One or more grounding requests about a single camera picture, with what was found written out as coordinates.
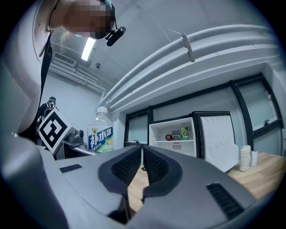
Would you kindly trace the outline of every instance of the open refrigerator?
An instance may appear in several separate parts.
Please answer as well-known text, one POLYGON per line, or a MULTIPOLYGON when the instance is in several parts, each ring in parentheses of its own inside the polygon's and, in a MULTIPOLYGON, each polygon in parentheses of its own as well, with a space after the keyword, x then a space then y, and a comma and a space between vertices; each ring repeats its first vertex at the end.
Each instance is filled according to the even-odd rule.
POLYGON ((193 112, 186 116, 149 123, 149 145, 198 157, 226 172, 239 160, 230 112, 193 112), (182 128, 188 130, 183 140, 182 128))

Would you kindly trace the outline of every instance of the white ceiling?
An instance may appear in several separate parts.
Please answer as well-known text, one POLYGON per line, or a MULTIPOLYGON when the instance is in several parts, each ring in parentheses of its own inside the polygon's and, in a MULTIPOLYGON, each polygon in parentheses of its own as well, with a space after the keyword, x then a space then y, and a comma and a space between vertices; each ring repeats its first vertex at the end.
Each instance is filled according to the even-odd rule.
POLYGON ((180 38, 210 27, 229 24, 265 25, 253 9, 237 0, 113 0, 118 27, 126 33, 112 46, 105 39, 95 42, 88 61, 81 59, 86 38, 71 35, 59 44, 61 31, 55 31, 52 47, 79 64, 116 84, 149 55, 180 38))

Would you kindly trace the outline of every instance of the table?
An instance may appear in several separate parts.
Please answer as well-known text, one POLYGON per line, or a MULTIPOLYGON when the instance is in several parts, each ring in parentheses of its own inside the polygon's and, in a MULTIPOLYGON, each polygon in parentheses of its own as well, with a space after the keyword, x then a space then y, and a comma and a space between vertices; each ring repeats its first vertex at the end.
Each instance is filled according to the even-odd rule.
MULTIPOLYGON (((142 206, 143 189, 149 186, 147 172, 143 171, 142 167, 140 166, 128 187, 129 204, 135 212, 142 206)), ((284 174, 284 169, 286 169, 285 157, 258 153, 257 166, 250 167, 246 172, 241 172, 239 165, 236 165, 227 174, 242 184, 256 199, 259 199, 276 190, 284 174)))

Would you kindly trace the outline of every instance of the frosted glass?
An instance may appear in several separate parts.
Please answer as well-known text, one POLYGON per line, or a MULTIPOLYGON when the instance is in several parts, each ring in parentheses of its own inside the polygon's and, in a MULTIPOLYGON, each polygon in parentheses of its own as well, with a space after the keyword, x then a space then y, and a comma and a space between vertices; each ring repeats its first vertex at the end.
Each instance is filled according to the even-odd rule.
POLYGON ((236 145, 240 147, 246 144, 243 116, 230 88, 154 109, 154 121, 188 115, 193 111, 229 111, 231 113, 236 145))
POLYGON ((148 128, 148 116, 143 115, 129 120, 129 133, 128 141, 133 142, 135 140, 139 143, 147 144, 147 128, 148 128))
POLYGON ((282 153, 282 135, 281 128, 276 128, 267 134, 264 134, 253 140, 254 151, 280 155, 282 153))
POLYGON ((250 114, 254 130, 264 126, 266 120, 277 119, 272 101, 267 98, 265 87, 261 82, 239 87, 250 114))

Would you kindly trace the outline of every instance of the green can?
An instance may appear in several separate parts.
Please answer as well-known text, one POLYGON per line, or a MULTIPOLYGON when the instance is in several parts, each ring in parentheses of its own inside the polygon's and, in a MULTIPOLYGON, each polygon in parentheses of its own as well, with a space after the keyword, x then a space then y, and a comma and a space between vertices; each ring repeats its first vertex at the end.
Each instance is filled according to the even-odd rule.
POLYGON ((181 139, 182 140, 189 140, 189 127, 182 127, 181 128, 181 139))

